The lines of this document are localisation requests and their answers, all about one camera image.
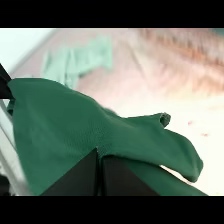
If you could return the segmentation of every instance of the mint green fabric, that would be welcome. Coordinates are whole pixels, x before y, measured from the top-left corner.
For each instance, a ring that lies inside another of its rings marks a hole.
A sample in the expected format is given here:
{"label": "mint green fabric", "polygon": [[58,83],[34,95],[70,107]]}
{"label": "mint green fabric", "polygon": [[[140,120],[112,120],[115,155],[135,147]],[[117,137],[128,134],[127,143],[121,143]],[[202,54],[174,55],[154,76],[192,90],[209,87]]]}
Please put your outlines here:
{"label": "mint green fabric", "polygon": [[14,79],[16,150],[34,195],[40,195],[95,147],[115,155],[161,195],[205,195],[160,168],[191,182],[203,168],[191,142],[164,129],[170,116],[122,118],[92,98],[46,79]]}
{"label": "mint green fabric", "polygon": [[97,37],[86,46],[62,47],[44,57],[41,77],[75,88],[81,75],[98,67],[112,68],[112,46],[107,37]]}

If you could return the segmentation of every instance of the white surface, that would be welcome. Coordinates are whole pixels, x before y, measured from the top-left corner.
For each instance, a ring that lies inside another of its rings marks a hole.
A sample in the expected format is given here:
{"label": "white surface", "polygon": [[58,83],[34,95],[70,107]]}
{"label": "white surface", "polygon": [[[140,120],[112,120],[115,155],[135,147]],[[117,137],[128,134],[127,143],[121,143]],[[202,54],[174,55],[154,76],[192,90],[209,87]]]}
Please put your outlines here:
{"label": "white surface", "polygon": [[0,28],[0,63],[10,73],[55,28]]}

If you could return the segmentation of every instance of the green garment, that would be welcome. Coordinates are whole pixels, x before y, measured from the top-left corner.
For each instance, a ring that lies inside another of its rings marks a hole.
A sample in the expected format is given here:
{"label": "green garment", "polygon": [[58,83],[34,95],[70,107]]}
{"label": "green garment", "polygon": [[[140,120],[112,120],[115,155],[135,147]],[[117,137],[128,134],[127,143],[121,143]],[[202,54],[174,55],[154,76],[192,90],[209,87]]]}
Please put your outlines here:
{"label": "green garment", "polygon": [[40,195],[98,148],[116,155],[160,195],[205,195],[160,165],[197,181],[203,168],[191,142],[164,129],[169,115],[122,118],[95,100],[51,80],[22,78],[8,84],[15,98],[16,150],[34,195]]}
{"label": "green garment", "polygon": [[86,46],[63,47],[54,54],[47,53],[41,77],[73,89],[80,76],[100,66],[112,68],[112,46],[106,37],[98,37]]}

